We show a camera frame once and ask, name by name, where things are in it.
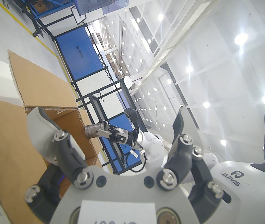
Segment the white robot body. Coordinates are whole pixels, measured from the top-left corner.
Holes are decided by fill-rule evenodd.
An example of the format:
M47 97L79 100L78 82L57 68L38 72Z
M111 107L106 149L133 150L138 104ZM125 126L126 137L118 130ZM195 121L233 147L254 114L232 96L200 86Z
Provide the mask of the white robot body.
M225 161L215 165L211 175L230 195L231 203L221 201L207 224L265 224L265 172L250 163Z
M139 147L142 146L145 150L146 164L145 169L158 168L163 164L165 153L163 139L159 134L153 135L151 132L139 132L142 136L138 136L135 149L142 151ZM144 164L144 154L140 155L141 162Z

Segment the white ceiling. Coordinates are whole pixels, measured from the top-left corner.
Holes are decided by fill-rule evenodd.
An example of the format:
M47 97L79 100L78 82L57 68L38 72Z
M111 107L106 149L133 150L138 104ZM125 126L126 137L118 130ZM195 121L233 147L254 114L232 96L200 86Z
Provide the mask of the white ceiling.
M104 33L115 35L113 42L119 54L124 53L122 59L118 56L118 64L122 66L122 60L130 75L136 73L136 68L148 72L159 50L176 33L177 26L196 1L156 0L104 18L103 23L109 24ZM162 22L157 19L159 14L165 15ZM140 18L139 30L131 24L131 19L137 18ZM234 42L240 33L248 35L242 47ZM152 40L150 52L144 49L142 38ZM180 105L187 104L199 130L186 112L185 132L195 143L203 144L224 160L262 162L265 0L220 0L169 52L166 63L171 75L157 67L133 96L134 99L141 97L136 104L138 109L143 109L141 116L148 119L144 123L172 142L173 121ZM191 74L186 73L188 65L193 67ZM168 83L172 78L175 83ZM204 102L209 102L210 107L204 108ZM221 145L220 140L226 140L227 145Z
M240 33L249 36L243 47L234 42ZM221 0L167 56L166 62L199 126L199 134L204 136L204 146L225 160L262 162L265 0ZM191 74L186 73L188 65L194 69ZM136 96L147 97L147 92L153 94L159 124L145 123L165 131L164 137L171 139L175 113L170 111L169 101L176 97L175 110L183 101L174 84L167 83L167 79L171 79L168 72L160 75L149 78ZM160 89L159 81L166 91L153 90L155 86ZM168 100L165 99L167 89L172 91ZM144 108L152 106L152 102L144 98L138 103ZM204 108L204 102L209 102L210 107ZM154 110L143 111L142 115L156 121ZM190 130L189 133L194 136L196 132ZM223 139L227 141L226 146L220 144Z

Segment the cardboard boxes on shelf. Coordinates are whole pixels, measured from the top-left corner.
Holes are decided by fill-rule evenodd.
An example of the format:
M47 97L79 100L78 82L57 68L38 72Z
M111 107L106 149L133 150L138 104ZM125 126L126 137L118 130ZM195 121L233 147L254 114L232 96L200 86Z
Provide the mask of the cardboard boxes on shelf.
M29 139L27 113L42 106L51 119L72 134L88 165L101 166L97 156L102 147L97 138L88 140L83 136L83 126L90 120L86 111L77 108L68 83L15 53L9 52L9 61L12 77L5 76L3 87L11 88L14 80L14 91L24 105L2 101L16 103L12 97L0 97L0 203L13 224L40 223L24 200L28 187L37 183L46 170L45 161ZM69 184L67 180L61 184L61 195Z

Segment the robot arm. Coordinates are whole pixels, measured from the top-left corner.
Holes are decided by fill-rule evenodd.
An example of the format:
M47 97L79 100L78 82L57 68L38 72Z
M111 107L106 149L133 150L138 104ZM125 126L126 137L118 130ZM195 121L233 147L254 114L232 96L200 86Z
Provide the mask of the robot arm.
M175 137L165 167L158 166L148 169L142 174L132 177L119 177L109 174L97 166L87 166L84 155L81 156L81 152L78 151L80 149L75 146L76 143L71 134L62 129L57 131L58 128L52 126L54 122L50 121L48 117L33 115L33 111L41 112L40 108L35 108L28 115L28 124L32 125L28 127L30 139L37 147L42 142L41 138L44 138L43 146L40 146L43 149L40 149L39 152L42 155L47 152L48 158L53 158L59 166L59 170L72 182L72 185L64 197L60 201L57 200L57 190L52 190L53 186L56 189L56 185L58 185L58 183L53 183L58 182L58 180L53 180L57 174L48 174L48 168L42 176L42 180L27 191L25 196L27 204L40 220L50 224L77 224L78 221L85 223L83 220L84 209L81 209L81 206L83 206L82 201L87 200L120 202L122 208L128 208L126 207L127 203L154 203L156 223L158 224L204 223L217 209L223 191L213 181L206 164L201 160L202 157L196 155L189 136L182 134L181 110L182 108L173 124ZM149 154L155 141L160 141L158 138L156 138L157 140L153 138L152 134L140 133L140 136L137 128L126 133L125 130L108 124L103 124L103 126L99 124L98 126L100 129L90 130L90 134L98 136L109 133L110 139L131 144L133 147L147 148ZM142 143L138 141L143 137L150 142L148 147L145 140L142 140ZM196 185L187 198L177 186L189 171L192 172Z

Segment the robotic hand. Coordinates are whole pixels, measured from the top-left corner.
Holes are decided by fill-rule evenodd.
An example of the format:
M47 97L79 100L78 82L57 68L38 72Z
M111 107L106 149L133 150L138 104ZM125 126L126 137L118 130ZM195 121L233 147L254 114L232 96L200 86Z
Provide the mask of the robotic hand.
M156 146L163 150L162 141L150 133L139 132L134 110L125 111L135 126L133 131L117 128L107 122L85 128L87 137L104 136L113 142L127 144L141 152L145 151L148 155L147 161L153 162L148 164L151 167L139 175L119 177L97 166L87 166L85 155L71 134L50 120L42 108L33 109L28 114L31 142L52 164L40 181L26 192L25 199L28 206L40 220L50 224L100 223L101 220L96 219L95 209L92 210L94 213L91 217L89 215L91 219L87 219L90 210L86 210L86 206L90 201L118 203L118 206L121 206L118 211L126 210L129 213L134 213L132 204L135 204L134 206L153 204L156 210L151 219L153 221L146 224L204 223L216 211L223 190L213 180L207 165L202 160L202 154L193 147L191 138L182 134L184 123L181 111L182 108L173 124L174 139L164 168L161 168L160 162L157 163L164 157L163 154L161 158L159 154L157 157L156 154L151 157L153 145L154 150L159 151ZM190 171L196 184L187 198L178 185ZM66 176L72 185L60 200L59 182L63 176ZM142 214L144 217L149 216L148 213ZM124 215L120 221L142 224L140 221L131 220L133 218L136 217Z
M133 150L140 151L140 158L143 167L146 170L161 167L164 161L164 143L159 134L153 135L150 132L139 131L137 124L137 113L135 110L129 108L124 111L128 119L133 123L135 129L133 131L124 130L109 124L107 121L100 121L97 124L85 126L85 135L88 139L94 137L105 137L110 142L116 142L122 145L130 146L131 153Z

